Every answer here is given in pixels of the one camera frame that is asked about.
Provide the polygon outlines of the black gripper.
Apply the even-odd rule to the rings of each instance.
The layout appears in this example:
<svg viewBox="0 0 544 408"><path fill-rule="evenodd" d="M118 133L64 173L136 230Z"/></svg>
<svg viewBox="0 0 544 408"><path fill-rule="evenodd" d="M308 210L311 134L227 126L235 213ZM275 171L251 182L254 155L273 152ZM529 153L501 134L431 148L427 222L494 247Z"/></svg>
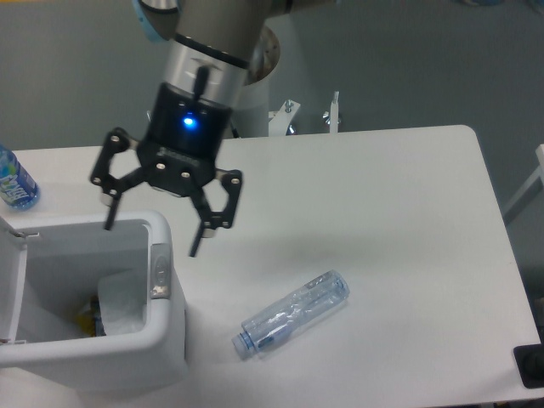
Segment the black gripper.
<svg viewBox="0 0 544 408"><path fill-rule="evenodd" d="M109 208L104 229L111 230L122 195L145 181L145 170L152 174L146 182L176 196L190 196L200 223L190 249L195 258L201 241L214 237L219 228L230 229L243 186L240 170L216 172L215 161L224 131L229 125L232 110L224 105L203 99L192 100L192 95L173 85L161 84L147 132L141 142L123 128L108 132L100 149L89 181L99 186L105 205ZM111 163L117 154L135 150L142 167L116 178L111 174ZM213 211L205 194L204 185L215 177L227 194L222 211Z"/></svg>

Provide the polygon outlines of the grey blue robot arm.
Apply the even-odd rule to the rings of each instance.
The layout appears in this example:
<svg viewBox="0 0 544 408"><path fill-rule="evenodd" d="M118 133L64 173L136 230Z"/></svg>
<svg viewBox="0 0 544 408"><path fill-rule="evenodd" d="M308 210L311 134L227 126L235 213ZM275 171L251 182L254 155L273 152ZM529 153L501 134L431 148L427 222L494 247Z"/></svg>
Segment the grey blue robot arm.
<svg viewBox="0 0 544 408"><path fill-rule="evenodd" d="M101 188L111 230L122 195L142 183L191 199L200 224L190 250L229 229L243 185L239 170L216 158L268 18L318 6L316 1L139 1L140 16L171 43L150 120L141 140L116 127L89 176Z"/></svg>

